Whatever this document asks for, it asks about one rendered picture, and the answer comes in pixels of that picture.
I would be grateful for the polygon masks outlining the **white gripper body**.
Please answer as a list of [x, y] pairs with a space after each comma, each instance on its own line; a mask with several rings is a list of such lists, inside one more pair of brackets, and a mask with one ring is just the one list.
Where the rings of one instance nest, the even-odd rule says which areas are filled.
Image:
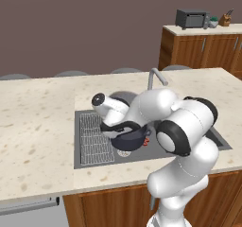
[[103, 129], [102, 132], [105, 136], [109, 138], [116, 138], [119, 135], [123, 135], [125, 133], [131, 132], [132, 128], [125, 127], [119, 129]]

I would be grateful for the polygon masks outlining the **dark blue pot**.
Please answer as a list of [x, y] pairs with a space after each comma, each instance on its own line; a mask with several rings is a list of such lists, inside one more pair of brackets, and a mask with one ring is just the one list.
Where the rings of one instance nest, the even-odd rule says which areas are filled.
[[118, 135], [116, 138], [111, 140], [111, 143], [119, 150], [134, 151], [144, 144], [146, 137], [150, 134], [151, 129], [148, 125], [145, 125], [143, 128], [137, 131]]

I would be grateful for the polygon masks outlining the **grey steel sink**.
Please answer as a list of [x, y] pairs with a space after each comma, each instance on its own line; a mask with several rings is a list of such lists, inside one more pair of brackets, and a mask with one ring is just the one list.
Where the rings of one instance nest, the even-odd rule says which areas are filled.
[[135, 151], [120, 151], [99, 128], [101, 117], [92, 110], [75, 111], [74, 169], [172, 157], [156, 140], [158, 123], [147, 126], [147, 139]]

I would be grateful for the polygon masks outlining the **grey colander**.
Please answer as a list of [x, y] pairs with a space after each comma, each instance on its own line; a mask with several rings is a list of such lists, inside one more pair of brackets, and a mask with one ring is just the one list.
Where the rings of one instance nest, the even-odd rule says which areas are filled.
[[131, 102], [137, 97], [137, 95], [130, 91], [117, 91], [110, 94], [110, 97], [120, 100], [129, 106]]

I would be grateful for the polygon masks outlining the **grey stool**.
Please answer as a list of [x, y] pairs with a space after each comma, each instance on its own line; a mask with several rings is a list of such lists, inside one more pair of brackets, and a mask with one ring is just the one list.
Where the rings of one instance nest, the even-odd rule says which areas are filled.
[[8, 74], [0, 77], [0, 80], [16, 80], [16, 79], [30, 79], [30, 77], [25, 74]]
[[78, 70], [69, 70], [58, 73], [55, 78], [61, 78], [61, 77], [77, 77], [77, 76], [88, 76], [89, 74], [83, 71]]
[[127, 73], [140, 73], [140, 72], [142, 71], [136, 68], [122, 67], [111, 71], [111, 74], [127, 74]]
[[185, 65], [173, 64], [173, 65], [168, 65], [162, 71], [189, 70], [189, 69], [192, 69], [192, 68]]

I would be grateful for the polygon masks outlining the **grey tap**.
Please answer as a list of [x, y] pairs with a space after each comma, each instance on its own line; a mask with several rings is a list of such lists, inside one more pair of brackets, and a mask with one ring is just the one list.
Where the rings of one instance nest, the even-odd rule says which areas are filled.
[[152, 90], [153, 87], [153, 77], [156, 76], [158, 80], [162, 83], [163, 86], [168, 85], [168, 81], [165, 79], [165, 77], [160, 73], [160, 71], [157, 68], [152, 68], [149, 71], [148, 75], [148, 84], [147, 84], [147, 89]]

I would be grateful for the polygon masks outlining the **wooden cupboard door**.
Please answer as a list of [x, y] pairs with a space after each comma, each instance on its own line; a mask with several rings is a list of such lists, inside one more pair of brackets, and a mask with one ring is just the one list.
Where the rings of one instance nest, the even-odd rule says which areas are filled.
[[86, 227], [147, 227], [150, 198], [145, 184], [81, 194]]
[[184, 215], [193, 227], [242, 227], [242, 170], [211, 174]]

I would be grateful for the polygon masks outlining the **wooden cupboard run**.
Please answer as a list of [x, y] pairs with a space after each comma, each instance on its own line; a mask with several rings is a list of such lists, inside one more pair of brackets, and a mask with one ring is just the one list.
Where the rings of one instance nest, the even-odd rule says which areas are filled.
[[221, 67], [242, 79], [242, 24], [207, 29], [163, 26], [158, 68], [169, 65]]

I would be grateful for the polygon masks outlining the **grey dishwasher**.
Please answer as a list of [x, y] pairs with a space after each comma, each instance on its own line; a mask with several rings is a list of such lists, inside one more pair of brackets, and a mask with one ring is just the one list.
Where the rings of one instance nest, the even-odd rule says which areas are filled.
[[[60, 204], [58, 206], [0, 216], [0, 227], [69, 227], [63, 199], [59, 198]], [[48, 199], [18, 201], [10, 204], [0, 203], [0, 208], [47, 201]]]

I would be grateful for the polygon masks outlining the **dark grey toaster oven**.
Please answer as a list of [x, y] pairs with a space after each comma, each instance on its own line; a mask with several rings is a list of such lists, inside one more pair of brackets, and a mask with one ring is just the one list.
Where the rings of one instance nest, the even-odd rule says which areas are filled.
[[175, 26], [182, 30], [187, 28], [207, 29], [210, 21], [210, 13], [202, 9], [178, 9]]

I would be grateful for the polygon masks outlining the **wooden knife block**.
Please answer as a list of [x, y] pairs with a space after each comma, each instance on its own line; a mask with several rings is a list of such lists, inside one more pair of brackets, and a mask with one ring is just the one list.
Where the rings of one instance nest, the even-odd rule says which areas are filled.
[[226, 14], [223, 14], [222, 17], [219, 19], [218, 24], [220, 26], [229, 26], [232, 20], [232, 13], [233, 10], [229, 10]]

